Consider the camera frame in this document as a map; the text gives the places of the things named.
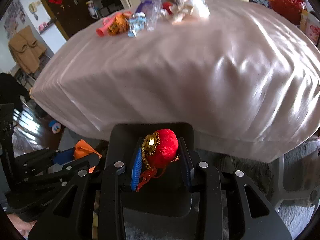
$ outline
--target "gold metal charm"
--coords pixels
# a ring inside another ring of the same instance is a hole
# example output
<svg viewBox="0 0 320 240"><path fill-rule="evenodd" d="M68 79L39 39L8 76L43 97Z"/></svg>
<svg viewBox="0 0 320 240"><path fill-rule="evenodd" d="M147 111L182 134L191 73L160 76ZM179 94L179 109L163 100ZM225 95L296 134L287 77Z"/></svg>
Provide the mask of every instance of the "gold metal charm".
<svg viewBox="0 0 320 240"><path fill-rule="evenodd" d="M148 164L148 161L146 159L146 153L147 156L153 155L156 152L156 147L160 144L160 138L159 138L159 133L154 132L153 134L148 134L143 141L143 144L141 145L141 156L142 156L142 161L145 164L146 168L148 170L151 169L151 166Z"/></svg>

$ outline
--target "red plush toy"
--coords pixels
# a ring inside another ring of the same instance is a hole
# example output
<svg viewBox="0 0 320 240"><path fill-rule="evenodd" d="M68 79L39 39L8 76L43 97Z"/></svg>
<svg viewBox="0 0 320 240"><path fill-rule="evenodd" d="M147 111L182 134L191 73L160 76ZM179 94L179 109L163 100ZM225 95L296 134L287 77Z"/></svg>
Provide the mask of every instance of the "red plush toy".
<svg viewBox="0 0 320 240"><path fill-rule="evenodd" d="M178 140L173 131L161 129L145 137L141 146L142 161L147 170L140 177L142 181L138 184L137 191L153 178L159 178L165 171L166 166L178 160ZM158 168L163 169L156 177Z"/></svg>

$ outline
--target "metal screw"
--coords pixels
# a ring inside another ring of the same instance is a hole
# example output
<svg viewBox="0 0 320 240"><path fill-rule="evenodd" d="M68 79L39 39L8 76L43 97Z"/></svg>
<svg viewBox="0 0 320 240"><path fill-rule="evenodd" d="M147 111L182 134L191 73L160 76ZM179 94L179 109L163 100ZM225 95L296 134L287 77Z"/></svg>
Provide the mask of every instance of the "metal screw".
<svg viewBox="0 0 320 240"><path fill-rule="evenodd" d="M123 167L124 163L123 162L115 162L115 167L116 168L121 168Z"/></svg>
<svg viewBox="0 0 320 240"><path fill-rule="evenodd" d="M238 177L243 177L243 175L244 175L243 171L239 171L239 170L236 171L235 174L236 174L236 176L238 176Z"/></svg>
<svg viewBox="0 0 320 240"><path fill-rule="evenodd" d="M85 175L87 175L87 171L86 170L81 170L81 171L78 172L78 175L80 177L84 177Z"/></svg>
<svg viewBox="0 0 320 240"><path fill-rule="evenodd" d="M199 162L198 165L200 168L207 168L208 167L208 164L206 162Z"/></svg>

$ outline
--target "wooden floor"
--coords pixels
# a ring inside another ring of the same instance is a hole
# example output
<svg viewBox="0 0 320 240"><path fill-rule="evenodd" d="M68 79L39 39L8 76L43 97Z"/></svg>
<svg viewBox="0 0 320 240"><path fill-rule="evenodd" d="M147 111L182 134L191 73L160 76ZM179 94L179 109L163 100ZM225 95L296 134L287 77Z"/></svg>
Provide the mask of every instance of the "wooden floor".
<svg viewBox="0 0 320 240"><path fill-rule="evenodd" d="M64 127L60 133L54 134L49 127L53 120L47 115L44 118L37 118L35 114L36 103L33 100L23 106L22 113L14 110L15 121L14 133L12 135L13 151L19 156L32 151L50 147L58 149Z"/></svg>

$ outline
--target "pink bedsheet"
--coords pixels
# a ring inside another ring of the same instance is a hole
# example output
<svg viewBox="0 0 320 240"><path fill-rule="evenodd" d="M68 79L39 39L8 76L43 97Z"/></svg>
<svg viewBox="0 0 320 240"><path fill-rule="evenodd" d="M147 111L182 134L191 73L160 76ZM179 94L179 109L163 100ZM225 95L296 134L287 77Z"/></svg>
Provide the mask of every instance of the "pink bedsheet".
<svg viewBox="0 0 320 240"><path fill-rule="evenodd" d="M198 148L271 162L319 127L320 53L271 9L206 2L208 20L159 22L137 38L98 37L96 22L54 55L32 97L83 136L181 121Z"/></svg>

